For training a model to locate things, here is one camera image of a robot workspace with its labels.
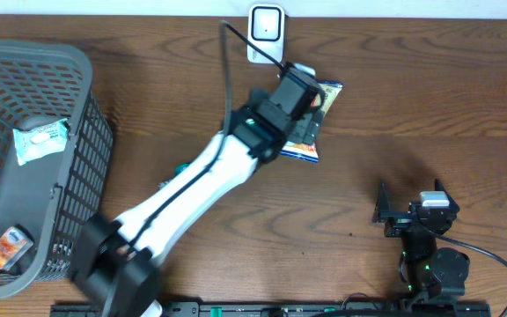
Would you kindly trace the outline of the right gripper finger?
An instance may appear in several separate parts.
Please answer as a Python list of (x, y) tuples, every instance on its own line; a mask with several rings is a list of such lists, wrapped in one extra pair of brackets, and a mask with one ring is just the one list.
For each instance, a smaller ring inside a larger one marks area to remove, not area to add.
[(448, 201), (448, 208), (451, 210), (451, 211), (459, 211), (459, 206), (458, 204), (453, 200), (453, 198), (451, 197), (451, 195), (448, 193), (448, 191), (446, 190), (445, 186), (443, 185), (443, 183), (441, 182), (440, 179), (435, 179), (434, 180), (434, 189), (436, 191), (441, 191), (445, 194), (446, 198), (447, 198), (447, 201)]
[(390, 216), (390, 205), (384, 183), (378, 187), (378, 198), (375, 204), (371, 221), (373, 223), (384, 223)]

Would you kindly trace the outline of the yellow snack bag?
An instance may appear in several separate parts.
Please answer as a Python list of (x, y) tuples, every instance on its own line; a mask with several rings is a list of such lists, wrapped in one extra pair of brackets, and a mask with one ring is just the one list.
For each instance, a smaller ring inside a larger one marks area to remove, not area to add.
[[(322, 100), (321, 97), (316, 97), (312, 102), (312, 107), (318, 107), (322, 117), (325, 117), (327, 111), (332, 107), (336, 97), (341, 92), (343, 83), (320, 80), (319, 85), (325, 93), (325, 98)], [(280, 154), (284, 157), (311, 163), (318, 163), (320, 160), (315, 142), (311, 144), (297, 144), (288, 141), (282, 148)]]

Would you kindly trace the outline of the blue mouthwash bottle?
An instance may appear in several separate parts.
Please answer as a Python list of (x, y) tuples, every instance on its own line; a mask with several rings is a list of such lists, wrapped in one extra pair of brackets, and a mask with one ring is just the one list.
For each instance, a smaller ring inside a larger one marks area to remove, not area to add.
[(175, 169), (174, 169), (174, 173), (173, 173), (173, 176), (165, 181), (162, 181), (158, 184), (158, 190), (161, 190), (162, 188), (164, 188), (169, 182), (171, 182), (176, 176), (178, 176), (180, 173), (182, 173), (185, 169), (188, 168), (188, 166), (190, 165), (190, 162), (185, 162), (179, 166), (177, 166)]

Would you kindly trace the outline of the green wet wipes pack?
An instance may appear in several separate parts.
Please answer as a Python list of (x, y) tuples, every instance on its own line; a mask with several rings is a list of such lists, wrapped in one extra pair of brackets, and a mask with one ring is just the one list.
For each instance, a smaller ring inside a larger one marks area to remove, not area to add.
[(42, 125), (30, 130), (12, 131), (19, 166), (47, 155), (62, 152), (68, 142), (68, 120)]

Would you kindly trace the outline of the orange tissue pack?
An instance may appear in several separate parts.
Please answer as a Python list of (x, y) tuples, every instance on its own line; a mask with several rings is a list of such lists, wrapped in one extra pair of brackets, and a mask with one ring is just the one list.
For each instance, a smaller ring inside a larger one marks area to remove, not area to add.
[(15, 226), (0, 237), (0, 270), (8, 271), (31, 247), (33, 241)]

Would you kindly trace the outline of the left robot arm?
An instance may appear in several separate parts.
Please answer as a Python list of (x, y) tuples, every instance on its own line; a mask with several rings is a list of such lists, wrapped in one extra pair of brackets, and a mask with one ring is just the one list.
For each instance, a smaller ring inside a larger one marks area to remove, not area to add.
[(159, 316), (159, 268), (217, 200), (273, 161), (287, 142), (311, 144), (325, 93), (314, 70), (287, 63), (276, 90), (253, 89), (201, 154), (156, 194), (112, 221), (90, 217), (73, 248), (69, 280), (104, 316)]

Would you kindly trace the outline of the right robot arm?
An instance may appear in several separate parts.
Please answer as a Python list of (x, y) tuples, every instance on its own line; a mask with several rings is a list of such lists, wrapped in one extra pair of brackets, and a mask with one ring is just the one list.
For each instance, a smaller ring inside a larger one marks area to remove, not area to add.
[(402, 242), (400, 276), (408, 283), (407, 306), (433, 301), (453, 301), (465, 294), (470, 260), (466, 254), (437, 246), (457, 218), (459, 206), (440, 180), (432, 191), (423, 191), (406, 211), (394, 211), (389, 204), (386, 185), (378, 187), (372, 221), (385, 225), (387, 238)]

